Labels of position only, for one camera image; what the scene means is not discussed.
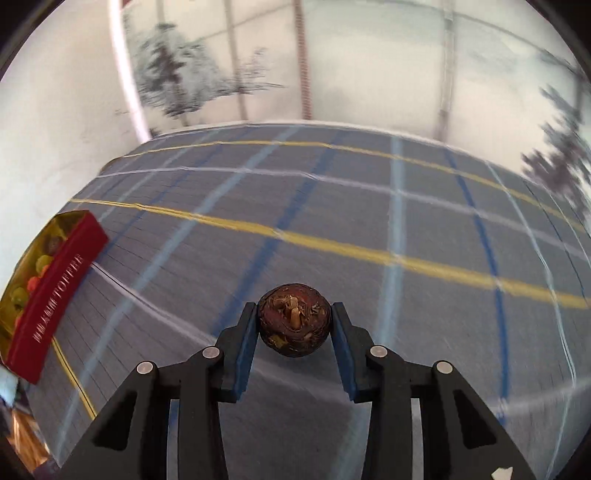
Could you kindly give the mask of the orange tangerine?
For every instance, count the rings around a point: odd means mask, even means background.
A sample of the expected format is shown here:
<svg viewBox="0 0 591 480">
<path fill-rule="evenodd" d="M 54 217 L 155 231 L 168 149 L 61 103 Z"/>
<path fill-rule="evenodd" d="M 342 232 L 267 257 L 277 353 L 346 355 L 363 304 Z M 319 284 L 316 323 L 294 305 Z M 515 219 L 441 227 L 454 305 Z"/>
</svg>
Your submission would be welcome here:
<svg viewBox="0 0 591 480">
<path fill-rule="evenodd" d="M 29 293 L 34 292 L 35 289 L 37 288 L 37 286 L 39 285 L 39 283 L 40 283 L 40 278 L 38 276 L 33 276 L 33 277 L 29 278 L 27 281 L 27 286 L 26 286 L 27 291 Z"/>
</svg>

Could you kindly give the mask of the grey plaid tablecloth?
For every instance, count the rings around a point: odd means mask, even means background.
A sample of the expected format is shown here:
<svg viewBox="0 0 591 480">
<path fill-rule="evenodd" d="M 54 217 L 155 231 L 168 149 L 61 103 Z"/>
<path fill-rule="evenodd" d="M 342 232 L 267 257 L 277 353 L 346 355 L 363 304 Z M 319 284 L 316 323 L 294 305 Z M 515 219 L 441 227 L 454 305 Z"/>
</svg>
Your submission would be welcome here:
<svg viewBox="0 0 591 480">
<path fill-rule="evenodd" d="M 139 362 L 186 360 L 291 282 L 404 359 L 454 364 L 540 479 L 589 427 L 590 231 L 500 166 L 352 128 L 224 126 L 145 143 L 59 206 L 108 242 L 29 394 L 57 462 Z"/>
</svg>

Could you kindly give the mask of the green fruit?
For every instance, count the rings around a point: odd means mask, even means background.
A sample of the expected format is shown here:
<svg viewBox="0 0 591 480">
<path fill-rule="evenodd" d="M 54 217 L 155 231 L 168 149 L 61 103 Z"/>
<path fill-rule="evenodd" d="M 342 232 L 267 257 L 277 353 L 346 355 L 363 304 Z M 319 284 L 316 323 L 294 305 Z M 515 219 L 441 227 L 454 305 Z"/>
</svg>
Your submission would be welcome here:
<svg viewBox="0 0 591 480">
<path fill-rule="evenodd" d="M 46 268 L 52 263 L 53 257 L 51 255 L 41 255 L 35 263 L 35 268 L 38 275 L 42 275 Z"/>
<path fill-rule="evenodd" d="M 11 303 L 16 310 L 23 310 L 28 301 L 29 301 L 29 293 L 24 287 L 16 287 L 10 296 Z"/>
</svg>

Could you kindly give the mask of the wooden chair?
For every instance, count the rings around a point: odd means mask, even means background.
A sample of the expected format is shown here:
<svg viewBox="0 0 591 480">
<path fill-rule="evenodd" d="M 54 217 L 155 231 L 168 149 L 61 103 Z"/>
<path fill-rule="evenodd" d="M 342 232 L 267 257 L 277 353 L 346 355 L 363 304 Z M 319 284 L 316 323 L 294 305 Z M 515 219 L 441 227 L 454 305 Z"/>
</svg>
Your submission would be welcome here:
<svg viewBox="0 0 591 480">
<path fill-rule="evenodd" d="M 25 467 L 33 472 L 50 457 L 36 420 L 20 410 L 11 411 L 8 441 Z"/>
</svg>

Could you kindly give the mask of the gold and red toffee tin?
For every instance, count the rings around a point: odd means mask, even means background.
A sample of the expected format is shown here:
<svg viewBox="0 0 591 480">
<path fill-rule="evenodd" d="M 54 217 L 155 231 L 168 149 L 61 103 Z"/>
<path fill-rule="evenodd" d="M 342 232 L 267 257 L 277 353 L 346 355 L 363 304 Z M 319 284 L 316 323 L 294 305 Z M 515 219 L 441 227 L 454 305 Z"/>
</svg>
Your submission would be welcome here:
<svg viewBox="0 0 591 480">
<path fill-rule="evenodd" d="M 55 215 L 32 240 L 1 297 L 1 361 L 17 377 L 36 384 L 41 376 L 52 338 L 60 320 L 91 263 L 108 243 L 108 237 L 87 210 Z M 41 255 L 52 263 L 38 275 L 35 263 Z M 33 276 L 40 278 L 19 311 L 11 293 Z"/>
</svg>

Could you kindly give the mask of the landscape painted folding screen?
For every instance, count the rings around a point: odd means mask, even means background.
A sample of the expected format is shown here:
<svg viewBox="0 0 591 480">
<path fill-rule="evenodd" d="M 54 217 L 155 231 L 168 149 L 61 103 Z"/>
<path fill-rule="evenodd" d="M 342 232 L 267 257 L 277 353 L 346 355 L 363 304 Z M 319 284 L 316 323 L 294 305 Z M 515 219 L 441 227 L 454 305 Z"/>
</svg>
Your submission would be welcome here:
<svg viewBox="0 0 591 480">
<path fill-rule="evenodd" d="M 305 120 L 400 131 L 590 213 L 590 80 L 534 1 L 111 1 L 136 133 Z"/>
</svg>

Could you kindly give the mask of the brown mangosteen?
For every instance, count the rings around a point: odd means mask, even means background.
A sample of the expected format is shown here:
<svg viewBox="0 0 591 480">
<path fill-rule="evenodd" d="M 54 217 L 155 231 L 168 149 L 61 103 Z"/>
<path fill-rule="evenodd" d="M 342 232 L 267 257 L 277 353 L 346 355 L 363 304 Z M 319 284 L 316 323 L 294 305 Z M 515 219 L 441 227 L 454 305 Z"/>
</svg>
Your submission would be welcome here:
<svg viewBox="0 0 591 480">
<path fill-rule="evenodd" d="M 257 332 L 267 347 L 284 357 L 308 356 L 332 330 L 332 308 L 318 290 L 301 283 L 283 284 L 259 299 Z"/>
</svg>

